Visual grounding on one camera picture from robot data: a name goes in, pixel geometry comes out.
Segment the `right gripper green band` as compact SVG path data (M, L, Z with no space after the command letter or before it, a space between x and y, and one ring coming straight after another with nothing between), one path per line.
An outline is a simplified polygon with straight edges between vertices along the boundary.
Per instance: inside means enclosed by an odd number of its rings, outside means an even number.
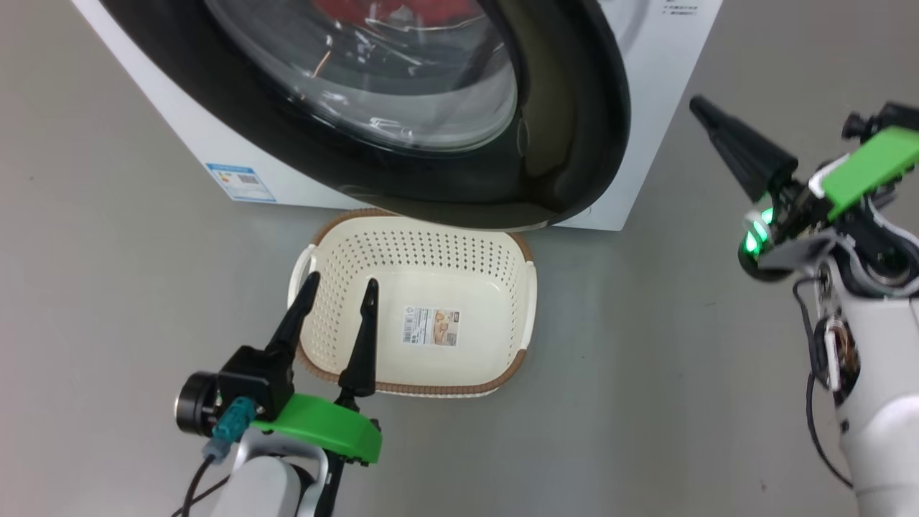
M915 108L887 103L869 118L851 113L841 136L859 148L807 181L794 179L797 157L708 98L696 96L689 109L746 196L771 201L745 216L738 261L748 276L778 281L830 256L858 284L917 281L917 238L880 215L917 164Z

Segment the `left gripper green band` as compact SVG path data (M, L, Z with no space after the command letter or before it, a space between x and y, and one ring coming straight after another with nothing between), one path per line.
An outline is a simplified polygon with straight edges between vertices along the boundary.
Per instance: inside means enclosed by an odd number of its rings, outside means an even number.
M359 412L358 399L376 393L380 284L370 279L359 307L361 322L335 401L295 393L293 360L303 320L311 313L321 281L313 271L296 293L266 349L240 347L217 373L196 372L175 399L182 432L207 437L204 456L217 462L249 429L279 433L369 465L381 453L380 427Z

